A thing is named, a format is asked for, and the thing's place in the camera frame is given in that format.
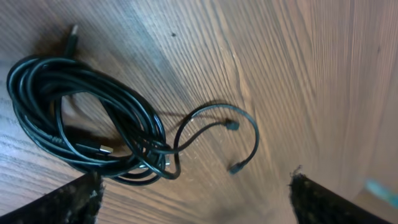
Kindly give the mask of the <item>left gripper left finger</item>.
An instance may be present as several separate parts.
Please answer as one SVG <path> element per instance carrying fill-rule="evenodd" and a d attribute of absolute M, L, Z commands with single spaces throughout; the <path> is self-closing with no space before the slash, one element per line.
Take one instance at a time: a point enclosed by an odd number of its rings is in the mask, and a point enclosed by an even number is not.
<path fill-rule="evenodd" d="M 1 223 L 95 224 L 103 195 L 102 176 L 90 172 L 1 216 Z"/>

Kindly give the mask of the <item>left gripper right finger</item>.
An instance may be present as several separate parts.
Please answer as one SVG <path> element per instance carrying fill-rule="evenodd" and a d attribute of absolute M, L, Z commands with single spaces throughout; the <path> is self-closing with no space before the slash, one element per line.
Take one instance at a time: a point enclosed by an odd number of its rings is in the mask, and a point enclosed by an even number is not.
<path fill-rule="evenodd" d="M 298 224 L 389 223 L 309 179 L 300 166 L 290 177 L 289 198 Z"/>

